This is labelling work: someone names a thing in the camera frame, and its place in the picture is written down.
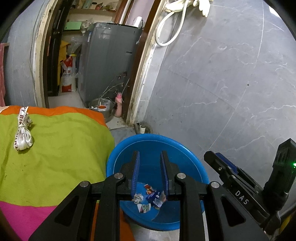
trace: orange fabric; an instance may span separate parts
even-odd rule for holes
[[[17,106],[17,105],[9,106],[7,109],[1,112],[1,115],[19,114],[20,108],[21,106]],[[107,127],[103,114],[93,110],[89,110],[89,109],[82,109],[82,108],[69,107],[69,106],[60,106],[56,108],[47,109],[47,108],[30,106],[28,109],[28,113],[45,115],[45,116],[61,115],[65,113],[81,113],[94,119],[99,124]]]
[[[99,210],[99,203],[96,203],[96,208],[94,211],[94,219],[91,227],[91,239],[90,241],[94,241],[94,231],[96,229],[96,217]],[[133,237],[133,233],[131,231],[131,227],[129,223],[125,220],[123,216],[123,211],[120,209],[120,241],[135,241]]]

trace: gray washing machine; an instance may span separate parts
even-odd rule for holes
[[[78,69],[78,91],[85,107],[95,98],[114,100],[117,92],[123,91],[141,34],[141,29],[121,24],[89,26],[84,34]]]

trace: green fabric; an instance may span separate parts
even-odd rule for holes
[[[17,115],[0,115],[0,201],[54,206],[80,181],[106,178],[106,162],[114,148],[107,127],[80,113],[30,118],[33,145],[17,152]]]

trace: pink fabric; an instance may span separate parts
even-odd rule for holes
[[[56,206],[32,207],[0,202],[1,211],[13,230],[23,241],[28,241],[32,233],[55,208]]]
[[[5,85],[4,85],[4,69],[3,69],[3,57],[4,57],[4,44],[0,44],[0,106],[5,106]]]

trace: pink bottle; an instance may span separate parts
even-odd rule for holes
[[[122,94],[120,92],[117,93],[117,96],[115,98],[115,103],[117,103],[117,109],[115,111],[114,116],[115,117],[121,117],[121,112],[122,112]]]

